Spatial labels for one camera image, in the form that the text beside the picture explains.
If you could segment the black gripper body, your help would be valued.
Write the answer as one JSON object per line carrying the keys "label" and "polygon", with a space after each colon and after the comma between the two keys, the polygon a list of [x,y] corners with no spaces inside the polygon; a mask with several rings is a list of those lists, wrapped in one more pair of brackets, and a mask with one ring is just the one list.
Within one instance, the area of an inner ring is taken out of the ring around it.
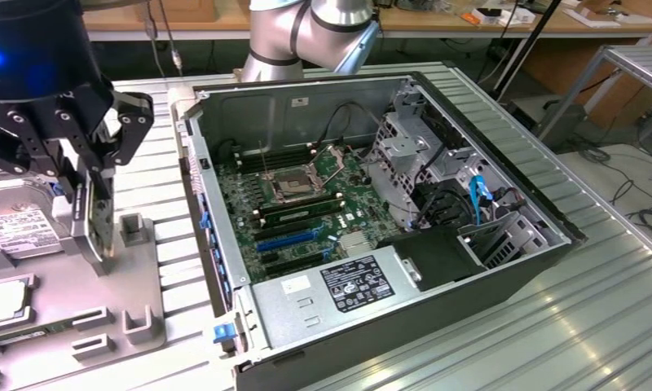
{"label": "black gripper body", "polygon": [[0,106],[71,93],[87,113],[105,113],[103,79],[79,1],[0,1]]}

